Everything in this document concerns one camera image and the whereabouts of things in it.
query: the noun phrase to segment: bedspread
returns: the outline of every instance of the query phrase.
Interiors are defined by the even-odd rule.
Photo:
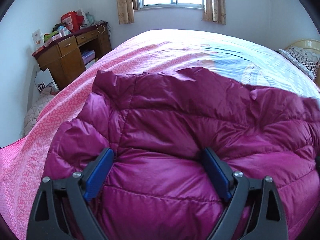
[[[43,109],[19,152],[12,153],[16,155],[15,159],[0,170],[0,213],[18,238],[26,237],[28,217],[52,138],[62,122],[72,120],[81,111],[92,91],[97,70],[138,74],[196,66],[244,84],[272,86],[300,96],[320,98],[316,85],[288,60],[248,41],[183,30],[149,31],[134,37],[60,92]],[[306,224],[311,215],[312,210],[297,224]],[[292,232],[291,239],[298,233]]]

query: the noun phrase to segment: striped pillow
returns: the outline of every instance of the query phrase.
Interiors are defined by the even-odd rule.
[[[290,47],[286,51],[281,49],[280,53],[309,78],[312,80],[316,79],[320,55],[295,46]]]

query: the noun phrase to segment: beige curtain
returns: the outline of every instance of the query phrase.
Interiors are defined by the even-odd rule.
[[[132,0],[117,0],[119,24],[134,23]]]
[[[203,20],[226,24],[225,0],[204,0]]]

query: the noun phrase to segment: blue gripper pad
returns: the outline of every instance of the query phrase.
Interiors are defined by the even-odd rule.
[[[217,163],[207,148],[202,152],[201,162],[219,197],[228,202],[232,198],[232,194],[229,188],[229,180],[220,166],[223,162]],[[230,172],[230,175],[232,174],[230,167],[226,170]]]
[[[104,149],[97,159],[87,165],[83,172],[83,198],[90,202],[97,197],[112,165],[114,153],[110,148]]]

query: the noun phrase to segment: metal screw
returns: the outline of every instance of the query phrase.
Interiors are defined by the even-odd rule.
[[[273,178],[271,176],[266,176],[265,180],[270,183],[273,182]]]
[[[49,182],[50,181],[50,178],[49,177],[44,177],[43,179],[42,179],[42,182],[43,183],[47,183],[47,182]]]
[[[235,171],[233,173],[237,178],[242,178],[243,177],[243,172],[242,171]]]
[[[79,171],[76,171],[76,172],[74,172],[73,174],[72,174],[72,177],[74,177],[74,178],[80,178],[81,177],[81,175],[82,175],[82,173],[81,172],[79,172]]]

